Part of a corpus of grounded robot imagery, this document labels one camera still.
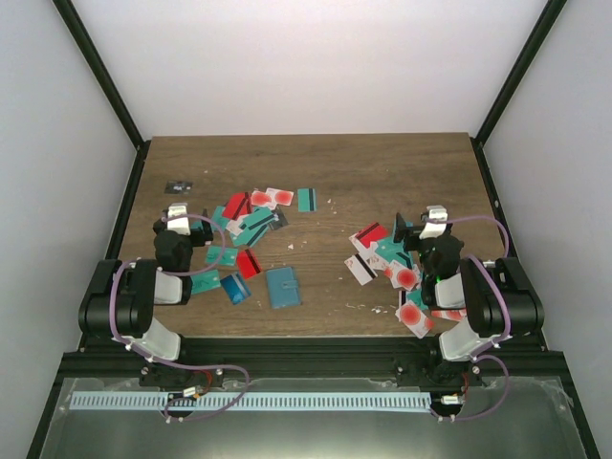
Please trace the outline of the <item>teal VIP card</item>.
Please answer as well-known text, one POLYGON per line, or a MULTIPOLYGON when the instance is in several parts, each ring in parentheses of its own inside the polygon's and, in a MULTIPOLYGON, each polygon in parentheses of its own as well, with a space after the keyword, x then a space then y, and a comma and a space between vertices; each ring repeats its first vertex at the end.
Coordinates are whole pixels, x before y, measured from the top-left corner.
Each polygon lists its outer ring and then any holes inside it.
POLYGON ((208 246, 206 262, 209 265, 233 267, 236 264, 238 249, 223 248, 221 246, 208 246))

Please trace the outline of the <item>white card black stripe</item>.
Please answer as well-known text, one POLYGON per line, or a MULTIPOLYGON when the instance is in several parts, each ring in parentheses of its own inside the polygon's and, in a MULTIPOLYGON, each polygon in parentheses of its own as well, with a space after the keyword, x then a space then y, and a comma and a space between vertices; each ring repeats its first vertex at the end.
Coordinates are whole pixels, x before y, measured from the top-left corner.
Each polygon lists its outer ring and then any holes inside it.
POLYGON ((377 278, 375 271, 358 253, 346 259, 344 264, 361 286, 364 286, 377 278))

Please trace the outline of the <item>light blue card holder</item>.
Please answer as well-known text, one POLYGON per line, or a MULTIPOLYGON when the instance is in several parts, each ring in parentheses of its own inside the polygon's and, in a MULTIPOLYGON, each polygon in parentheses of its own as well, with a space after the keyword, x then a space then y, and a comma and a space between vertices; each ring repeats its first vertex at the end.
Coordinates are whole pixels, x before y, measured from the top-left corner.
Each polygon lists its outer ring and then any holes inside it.
POLYGON ((283 309, 301 304, 299 285, 292 267, 266 271, 269 300, 273 309, 283 309))

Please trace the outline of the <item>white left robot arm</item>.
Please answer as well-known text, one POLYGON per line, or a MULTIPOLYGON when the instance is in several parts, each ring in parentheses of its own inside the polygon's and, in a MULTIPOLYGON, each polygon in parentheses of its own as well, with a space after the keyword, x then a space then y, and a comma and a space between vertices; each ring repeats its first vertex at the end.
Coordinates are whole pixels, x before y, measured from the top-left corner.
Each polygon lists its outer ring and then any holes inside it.
POLYGON ((185 203, 165 209, 153 225, 154 258, 98 262, 78 311, 81 332, 112 339, 150 361, 162 359, 170 383, 188 384, 196 364, 182 354, 181 336, 154 318, 154 309, 185 305, 193 295, 221 286, 216 270, 190 269, 194 250, 210 245, 218 228, 206 211, 191 220, 185 203))

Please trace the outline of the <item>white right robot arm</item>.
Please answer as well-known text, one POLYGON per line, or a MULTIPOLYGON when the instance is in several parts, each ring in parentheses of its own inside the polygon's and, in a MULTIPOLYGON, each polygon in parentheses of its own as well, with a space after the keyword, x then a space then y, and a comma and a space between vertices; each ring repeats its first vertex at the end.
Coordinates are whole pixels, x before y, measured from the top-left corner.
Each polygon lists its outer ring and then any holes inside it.
POLYGON ((428 207, 419 225, 397 215, 393 241, 418 261, 409 267, 393 263, 387 272, 401 292, 397 317, 414 335, 430 331, 429 316, 458 320, 440 335, 440 352, 425 361, 427 378, 438 385, 458 375, 458 361, 475 361, 508 339, 536 334, 544 321, 519 260, 508 251, 489 261, 465 254, 464 242, 452 233, 455 223, 442 206, 428 207))

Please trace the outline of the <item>small black card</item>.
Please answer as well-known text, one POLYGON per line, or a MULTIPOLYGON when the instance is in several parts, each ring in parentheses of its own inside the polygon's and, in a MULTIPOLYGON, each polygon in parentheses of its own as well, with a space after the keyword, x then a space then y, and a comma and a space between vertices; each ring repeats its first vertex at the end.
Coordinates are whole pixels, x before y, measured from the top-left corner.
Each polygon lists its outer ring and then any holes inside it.
POLYGON ((168 181, 164 187, 165 194, 172 195, 187 195, 193 189, 193 183, 190 181, 168 181))

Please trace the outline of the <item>white card large red circle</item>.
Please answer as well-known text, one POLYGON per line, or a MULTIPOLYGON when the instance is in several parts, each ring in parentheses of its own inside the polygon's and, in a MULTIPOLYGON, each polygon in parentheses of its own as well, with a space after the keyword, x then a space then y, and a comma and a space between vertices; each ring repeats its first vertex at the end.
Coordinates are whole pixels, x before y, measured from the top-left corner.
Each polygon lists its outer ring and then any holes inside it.
POLYGON ((434 327, 433 320, 413 301, 408 301, 400 306, 396 311, 396 318, 417 339, 424 338, 434 327))

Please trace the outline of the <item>blue card left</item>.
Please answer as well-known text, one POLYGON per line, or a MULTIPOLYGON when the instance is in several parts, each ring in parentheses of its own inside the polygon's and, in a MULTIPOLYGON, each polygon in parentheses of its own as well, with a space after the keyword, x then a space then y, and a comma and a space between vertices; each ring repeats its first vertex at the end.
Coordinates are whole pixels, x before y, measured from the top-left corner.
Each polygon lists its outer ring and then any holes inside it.
POLYGON ((232 305, 238 305, 251 296, 251 290, 241 273, 231 273, 220 280, 232 305))

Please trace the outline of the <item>white card red circles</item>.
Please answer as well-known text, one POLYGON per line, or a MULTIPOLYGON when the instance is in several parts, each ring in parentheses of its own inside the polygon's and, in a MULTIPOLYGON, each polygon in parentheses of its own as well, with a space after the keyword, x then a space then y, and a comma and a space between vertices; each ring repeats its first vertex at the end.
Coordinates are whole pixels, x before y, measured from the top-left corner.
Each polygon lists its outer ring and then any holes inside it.
POLYGON ((277 206, 288 207, 293 198, 292 191, 268 187, 265 191, 255 190, 251 194, 251 204, 255 207, 275 209, 277 206))

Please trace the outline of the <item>teal card with black stripe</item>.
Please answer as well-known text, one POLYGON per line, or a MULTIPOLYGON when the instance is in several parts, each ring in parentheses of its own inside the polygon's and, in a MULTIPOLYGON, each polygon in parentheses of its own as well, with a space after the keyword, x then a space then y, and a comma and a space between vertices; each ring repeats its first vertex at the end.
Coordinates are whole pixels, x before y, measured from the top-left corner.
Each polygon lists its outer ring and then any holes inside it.
POLYGON ((298 211, 315 212, 317 210, 317 193, 314 188, 300 188, 297 191, 298 211))

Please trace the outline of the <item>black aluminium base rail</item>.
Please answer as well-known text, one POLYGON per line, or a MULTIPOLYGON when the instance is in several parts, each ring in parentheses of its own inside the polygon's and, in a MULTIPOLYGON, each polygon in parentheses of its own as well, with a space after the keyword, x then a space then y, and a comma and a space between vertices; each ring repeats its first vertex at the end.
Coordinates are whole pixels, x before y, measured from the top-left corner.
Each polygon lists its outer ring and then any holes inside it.
POLYGON ((144 363, 148 385, 178 389, 240 377, 229 366, 245 368, 253 380, 265 378, 389 378, 400 386, 454 388, 471 380, 468 362, 444 362, 436 338, 189 338, 179 362, 192 370, 144 363))

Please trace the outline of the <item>black frame post left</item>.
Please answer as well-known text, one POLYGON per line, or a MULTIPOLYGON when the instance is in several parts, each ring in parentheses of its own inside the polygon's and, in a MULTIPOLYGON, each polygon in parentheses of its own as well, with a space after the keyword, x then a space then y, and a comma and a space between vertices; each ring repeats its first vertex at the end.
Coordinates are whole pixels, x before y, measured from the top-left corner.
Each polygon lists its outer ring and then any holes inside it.
POLYGON ((111 105, 129 141, 136 150, 142 149, 145 144, 142 134, 99 54, 94 40, 77 12, 74 2, 70 0, 53 0, 53 4, 94 75, 101 91, 111 105))

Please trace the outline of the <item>black frame post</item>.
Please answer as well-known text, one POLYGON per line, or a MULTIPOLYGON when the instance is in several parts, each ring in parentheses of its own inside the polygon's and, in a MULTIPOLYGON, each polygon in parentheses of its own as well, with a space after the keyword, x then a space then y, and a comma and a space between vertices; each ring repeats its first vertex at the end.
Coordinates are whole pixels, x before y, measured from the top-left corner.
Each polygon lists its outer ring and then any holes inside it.
POLYGON ((493 130, 501 120, 521 81, 529 71, 566 4, 566 0, 548 0, 545 3, 511 70, 497 93, 487 116, 484 118, 476 136, 471 138, 475 147, 482 148, 491 137, 493 130))
POLYGON ((53 4, 94 75, 101 91, 111 105, 129 141, 136 150, 142 149, 145 144, 142 134, 99 54, 94 40, 77 12, 74 2, 70 0, 53 0, 53 4))

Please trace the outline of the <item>black frame post right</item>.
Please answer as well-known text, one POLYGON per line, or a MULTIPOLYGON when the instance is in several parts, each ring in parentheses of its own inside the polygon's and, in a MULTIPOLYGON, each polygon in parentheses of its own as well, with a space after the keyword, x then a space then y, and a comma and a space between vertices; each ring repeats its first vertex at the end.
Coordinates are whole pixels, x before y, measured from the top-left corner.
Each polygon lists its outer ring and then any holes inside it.
POLYGON ((475 147, 482 148, 491 137, 493 130, 501 120, 521 81, 529 71, 566 4, 566 0, 548 0, 545 3, 511 70, 497 93, 487 116, 484 118, 476 136, 471 138, 475 147))

